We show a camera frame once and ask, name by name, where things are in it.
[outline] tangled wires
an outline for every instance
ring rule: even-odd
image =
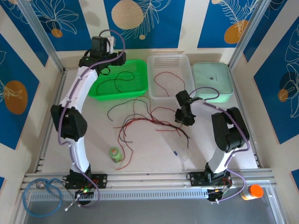
[[[148,103],[145,102],[144,100],[138,99],[138,98],[141,98],[141,97],[144,97],[144,98],[148,99],[148,100],[149,100],[149,105],[148,105]],[[123,166],[123,167],[121,167],[121,168],[119,168],[119,169],[117,169],[117,170],[120,170],[120,169],[125,168],[125,167],[131,162],[132,155],[133,155],[133,152],[134,152],[134,151],[133,151],[133,149],[132,149],[132,148],[130,147],[130,145],[129,145],[129,143],[132,143],[132,141],[127,141],[127,140],[126,140],[126,137],[127,137],[127,136],[126,136],[126,130],[127,130],[127,128],[128,128],[131,124],[133,124],[134,122],[139,121],[139,120],[148,121],[148,122],[151,122],[152,124],[155,124],[155,125],[167,126],[167,127],[173,128],[173,130],[157,130],[157,131],[176,131],[176,132],[178,133],[179,136],[181,136],[181,134],[183,134],[183,135],[187,138],[187,147],[189,147],[189,138],[190,138],[190,137],[185,133],[185,131],[184,131],[183,129],[181,129],[181,126],[182,126],[182,125],[181,125],[180,127],[177,127],[177,126],[175,126],[175,125],[172,125],[172,124],[169,123],[168,121],[161,121],[161,120],[158,120],[157,118],[155,118],[155,117],[153,116],[153,112],[154,112],[155,110],[157,110],[157,109],[165,109],[165,110],[170,110],[170,111],[173,111],[173,112],[175,112],[175,111],[174,111],[173,109],[166,108],[166,107],[161,107],[161,106],[156,107],[155,109],[152,110],[152,109],[151,109],[151,100],[150,100],[150,98],[145,97],[145,96],[141,96],[141,97],[137,97],[136,99],[128,100],[128,101],[126,101],[126,102],[124,102],[124,103],[122,103],[122,104],[115,105],[114,107],[112,107],[112,108],[107,112],[107,117],[108,117],[111,121],[113,121],[113,120],[110,118],[110,116],[109,116],[110,111],[112,111],[114,108],[116,108],[116,107],[118,107],[118,106],[120,106],[120,105],[123,105],[123,104],[126,104],[126,103],[128,103],[128,102],[132,102],[132,101],[133,101],[133,114],[128,115],[128,116],[124,119],[124,121],[123,121],[123,123],[122,123],[122,126],[120,126],[120,127],[116,127],[116,128],[119,128],[119,129],[120,129],[119,134],[118,134],[118,137],[117,137],[117,141],[118,141],[119,145],[121,146],[121,148],[122,148],[122,150],[123,150],[123,153],[124,153],[124,158],[123,158],[121,161],[123,161],[123,160],[126,158],[126,153],[125,153],[125,150],[124,150],[123,146],[121,145],[121,142],[124,142],[124,143],[126,144],[126,146],[131,150],[132,153],[131,153],[129,162],[128,162],[125,166]],[[135,108],[134,108],[134,106],[135,106],[135,102],[136,102],[136,101],[143,102],[143,103],[146,105],[146,111],[147,111],[148,115],[150,116],[150,118],[147,118],[146,116],[144,116],[144,115],[142,115],[142,114],[135,113]]]

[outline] blue cable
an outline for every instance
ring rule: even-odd
[[[57,193],[58,193],[59,204],[58,204],[58,206],[57,206],[56,209],[54,209],[52,212],[50,212],[50,213],[48,213],[48,214],[43,214],[43,215],[35,214],[35,213],[31,212],[31,211],[29,210],[29,208],[27,207],[27,205],[26,205],[26,193],[27,193],[27,191],[29,190],[29,188],[30,188],[33,184],[37,183],[38,181],[44,181],[44,182],[46,182],[46,189],[47,189],[47,191],[48,191],[50,194],[53,194],[53,192],[50,190],[50,188],[53,188],[53,189],[56,190]],[[53,179],[50,179],[50,180],[48,180],[48,179],[44,179],[44,178],[38,178],[38,179],[33,180],[32,182],[30,182],[30,183],[27,185],[27,187],[26,187],[25,190],[24,190],[23,198],[22,198],[22,199],[23,199],[24,209],[26,210],[26,212],[27,212],[28,214],[30,214],[30,215],[33,216],[33,217],[42,218],[42,217],[47,217],[47,216],[53,215],[55,212],[58,211],[58,209],[60,208],[60,206],[61,206],[61,204],[62,204],[62,193],[61,193],[61,191],[60,191],[60,189],[59,189],[58,187],[55,187],[54,185],[51,184],[51,183],[54,182],[54,181],[57,181],[58,183],[62,184],[61,180],[59,180],[59,179],[57,179],[57,178],[53,178]]]

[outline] perforated basket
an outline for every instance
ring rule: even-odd
[[[178,92],[185,89],[190,93],[195,89],[186,55],[151,55],[147,59],[147,65],[149,96],[154,100],[175,99]]]

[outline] green tray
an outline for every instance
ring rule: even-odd
[[[127,60],[122,66],[109,66],[109,68],[110,74],[99,75],[91,86],[88,93],[90,97],[100,101],[125,99],[142,96],[148,90],[147,67],[144,61]]]

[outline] white wall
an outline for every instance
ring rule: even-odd
[[[299,191],[291,171],[299,169],[299,136],[279,144],[253,76],[299,16],[298,8],[299,1],[288,0],[249,63],[242,56],[233,70],[261,164],[264,168],[272,168],[279,193],[294,224],[299,222]]]
[[[90,36],[108,29],[103,0],[79,0]],[[235,48],[198,49],[198,41],[210,0],[186,0],[178,49],[130,49],[128,59],[142,59],[156,53],[184,53],[194,61],[215,61],[228,63]],[[66,68],[77,67],[84,51],[60,51],[58,55]]]
[[[0,176],[6,179],[0,192],[0,223],[6,224],[24,174],[32,167],[30,164],[35,163],[43,137],[45,114],[53,100],[54,86],[59,74],[50,59],[46,67],[41,64],[1,7],[0,33],[40,81],[17,149],[12,150],[0,144]]]

